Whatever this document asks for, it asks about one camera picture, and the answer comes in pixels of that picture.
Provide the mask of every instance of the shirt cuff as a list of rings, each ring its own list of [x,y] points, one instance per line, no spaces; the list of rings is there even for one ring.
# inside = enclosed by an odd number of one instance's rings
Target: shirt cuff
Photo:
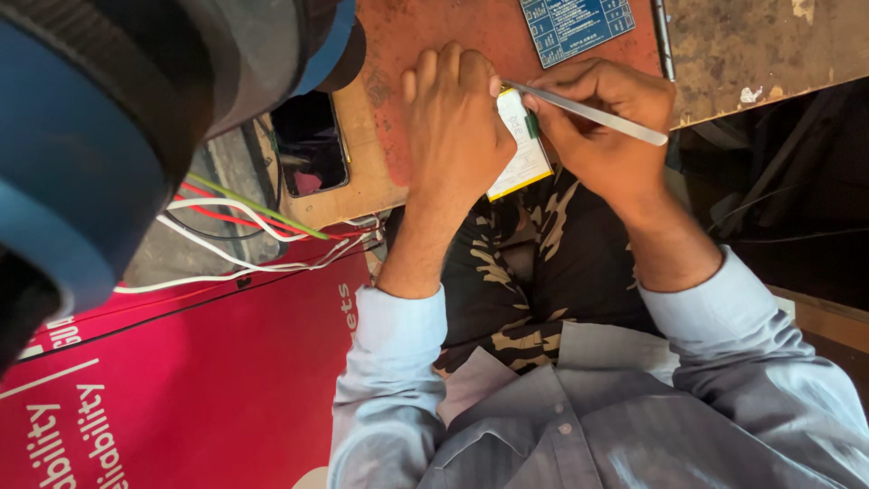
[[[356,291],[356,341],[373,353],[411,356],[439,348],[447,337],[443,285],[430,298],[398,298],[374,287]]]
[[[646,307],[667,337],[704,343],[744,338],[779,310],[772,293],[730,247],[721,251],[721,269],[692,289],[652,292],[640,286]]]

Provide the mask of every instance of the green wire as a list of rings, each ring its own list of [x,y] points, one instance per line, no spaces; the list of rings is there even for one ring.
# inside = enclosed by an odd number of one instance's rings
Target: green wire
[[[228,188],[226,188],[226,187],[223,187],[222,185],[216,184],[216,183],[214,183],[214,182],[212,182],[211,180],[208,180],[208,179],[206,179],[206,178],[202,178],[202,177],[200,177],[199,175],[196,175],[196,174],[195,174],[194,172],[192,172],[192,171],[189,172],[189,173],[187,174],[187,176],[190,177],[190,178],[193,178],[195,181],[199,182],[200,184],[205,185],[206,187],[209,187],[209,188],[212,189],[212,190],[219,191],[221,194],[225,195],[225,196],[228,197],[228,198],[233,198],[233,199],[235,199],[235,200],[241,202],[242,204],[247,205],[248,207],[250,207],[251,209],[253,209],[253,210],[255,210],[255,211],[259,211],[259,212],[262,213],[262,214],[265,214],[265,215],[267,215],[267,216],[270,216],[270,217],[272,217],[272,218],[275,218],[275,219],[281,221],[282,223],[284,223],[284,224],[286,224],[286,225],[293,226],[293,227],[295,227],[295,228],[296,228],[297,230],[299,230],[299,231],[307,232],[309,235],[311,235],[311,236],[313,236],[313,237],[315,237],[315,238],[319,238],[319,239],[329,239],[329,237],[328,237],[327,234],[324,234],[324,233],[319,232],[319,231],[315,231],[315,230],[313,230],[313,229],[307,227],[306,225],[299,224],[299,223],[297,223],[296,221],[293,221],[292,219],[285,218],[285,217],[282,216],[281,214],[279,214],[279,213],[277,213],[277,212],[275,212],[275,211],[272,211],[271,209],[269,209],[269,208],[267,208],[267,207],[264,207],[264,206],[262,206],[262,205],[259,205],[259,204],[257,204],[256,202],[250,200],[249,198],[246,198],[246,197],[243,197],[243,196],[241,196],[241,195],[238,195],[237,193],[231,191],[230,189],[228,189]]]

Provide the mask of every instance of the right hand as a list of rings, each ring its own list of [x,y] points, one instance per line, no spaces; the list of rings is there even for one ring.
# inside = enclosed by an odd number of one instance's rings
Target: right hand
[[[530,85],[669,132],[675,87],[624,64],[588,59],[551,70]],[[530,94],[523,102],[537,114],[564,167],[619,214],[664,191],[666,145],[654,146],[605,126],[588,130],[589,121],[577,121],[578,126],[574,116]]]

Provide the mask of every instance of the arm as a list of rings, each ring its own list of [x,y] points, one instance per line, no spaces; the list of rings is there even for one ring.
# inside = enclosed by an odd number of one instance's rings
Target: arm
[[[666,131],[673,86],[591,60],[535,83]],[[624,221],[640,293],[681,366],[673,384],[789,459],[846,486],[869,480],[869,428],[851,380],[816,357],[772,294],[667,193],[664,149],[607,128],[581,128],[529,97],[566,168]]]
[[[468,210],[516,142],[494,110],[501,85],[479,52],[448,44],[402,75],[411,155],[405,218],[338,378],[329,487],[416,487],[444,432],[432,363],[447,334],[441,268]]]

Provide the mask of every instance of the blue circuit board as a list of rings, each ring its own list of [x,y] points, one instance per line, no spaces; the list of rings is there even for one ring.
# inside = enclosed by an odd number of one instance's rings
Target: blue circuit board
[[[520,0],[543,68],[634,28],[627,0]]]

